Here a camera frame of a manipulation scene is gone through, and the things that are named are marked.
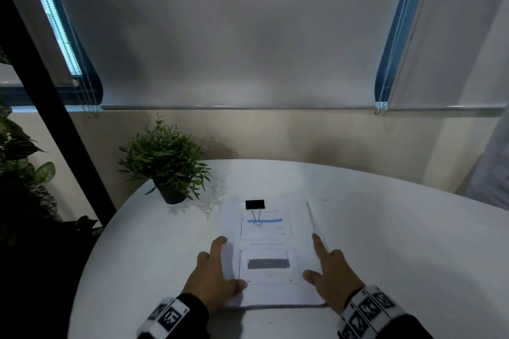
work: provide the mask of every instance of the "table surface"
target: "table surface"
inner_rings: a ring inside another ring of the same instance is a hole
[[[509,212],[401,180],[300,162],[211,160],[200,201],[166,204],[136,191],[99,238],[81,277],[70,339],[135,338],[165,296],[176,296],[219,235],[220,201],[305,192],[330,248],[340,248],[438,338],[509,337]],[[327,307],[225,310],[220,338],[337,338]]]

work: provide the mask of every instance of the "printed page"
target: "printed page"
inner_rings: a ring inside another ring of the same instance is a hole
[[[316,230],[304,195],[263,200],[265,209],[246,209],[246,202],[238,198],[221,204],[221,233],[228,238],[221,252],[225,278],[248,283],[229,306],[323,304],[302,278],[305,269],[321,272],[311,239]]]

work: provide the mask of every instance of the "blue highlighted bar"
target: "blue highlighted bar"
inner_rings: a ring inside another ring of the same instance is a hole
[[[283,222],[283,219],[275,218],[273,220],[248,220],[247,222]]]

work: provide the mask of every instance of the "black binder clip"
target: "black binder clip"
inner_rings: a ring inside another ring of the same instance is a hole
[[[260,221],[261,220],[260,214],[262,213],[262,209],[265,209],[265,201],[263,201],[263,200],[246,200],[246,209],[250,210],[253,215],[253,219],[254,219],[253,224],[257,227],[262,225],[262,222]],[[253,211],[253,209],[258,209],[258,220],[255,217],[255,212]]]

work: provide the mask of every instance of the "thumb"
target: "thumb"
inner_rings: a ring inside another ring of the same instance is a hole
[[[317,282],[319,282],[322,278],[322,275],[318,272],[311,271],[310,269],[307,269],[302,273],[302,277],[304,280],[306,280],[308,283],[314,285],[316,287]]]
[[[242,279],[228,280],[228,283],[230,284],[233,290],[232,297],[242,293],[242,291],[244,291],[247,288],[247,283],[245,282],[245,280]]]

